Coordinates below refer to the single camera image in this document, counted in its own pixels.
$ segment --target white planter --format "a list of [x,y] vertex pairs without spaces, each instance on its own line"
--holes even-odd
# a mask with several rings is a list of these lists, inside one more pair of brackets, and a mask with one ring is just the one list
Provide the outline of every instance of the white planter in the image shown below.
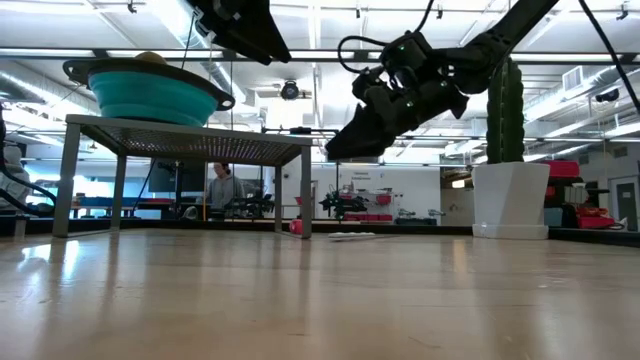
[[549,165],[504,163],[473,171],[473,235],[491,239],[547,239],[544,196]]

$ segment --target cactus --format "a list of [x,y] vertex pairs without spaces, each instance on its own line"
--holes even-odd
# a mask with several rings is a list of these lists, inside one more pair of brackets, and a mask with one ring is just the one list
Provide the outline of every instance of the cactus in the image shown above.
[[487,157],[489,164],[524,161],[522,71],[508,58],[489,84]]

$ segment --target teal collapsible bowl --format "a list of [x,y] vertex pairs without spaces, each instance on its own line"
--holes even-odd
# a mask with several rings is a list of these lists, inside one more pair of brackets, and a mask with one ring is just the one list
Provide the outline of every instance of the teal collapsible bowl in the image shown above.
[[235,100],[212,83],[169,65],[135,59],[67,61],[71,80],[87,85],[104,117],[204,126]]

